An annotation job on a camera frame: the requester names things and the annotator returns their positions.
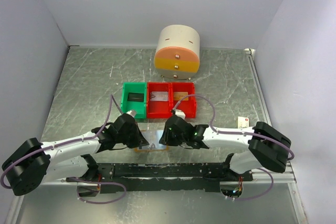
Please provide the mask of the tan leather card holder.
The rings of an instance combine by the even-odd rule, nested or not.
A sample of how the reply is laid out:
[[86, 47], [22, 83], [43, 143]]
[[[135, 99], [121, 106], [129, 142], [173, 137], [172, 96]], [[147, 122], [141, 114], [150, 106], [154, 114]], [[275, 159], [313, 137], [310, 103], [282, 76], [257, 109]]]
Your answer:
[[160, 144], [159, 141], [163, 135], [163, 130], [141, 131], [148, 145], [140, 146], [134, 149], [135, 152], [160, 152], [167, 151], [168, 146]]

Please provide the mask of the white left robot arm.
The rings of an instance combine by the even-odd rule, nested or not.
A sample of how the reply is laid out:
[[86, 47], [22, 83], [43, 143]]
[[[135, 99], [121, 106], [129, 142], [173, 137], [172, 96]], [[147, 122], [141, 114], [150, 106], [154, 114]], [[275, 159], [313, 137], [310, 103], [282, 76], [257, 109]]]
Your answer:
[[1, 186], [22, 196], [43, 183], [62, 178], [96, 182], [100, 173], [93, 155], [112, 151], [117, 144], [127, 148], [149, 144], [129, 114], [65, 140], [39, 142], [30, 138], [2, 164]]

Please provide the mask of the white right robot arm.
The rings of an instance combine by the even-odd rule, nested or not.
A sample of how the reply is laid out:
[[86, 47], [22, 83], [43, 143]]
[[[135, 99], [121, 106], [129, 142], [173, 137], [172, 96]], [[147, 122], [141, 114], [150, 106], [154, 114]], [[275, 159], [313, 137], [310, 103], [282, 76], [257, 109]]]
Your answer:
[[254, 127], [227, 129], [209, 124], [193, 126], [173, 115], [166, 121], [159, 143], [166, 146], [185, 144], [192, 149], [242, 149], [243, 152], [230, 154], [224, 161], [223, 176], [230, 181], [258, 168], [283, 173], [287, 161], [293, 157], [291, 140], [265, 122], [257, 122]]

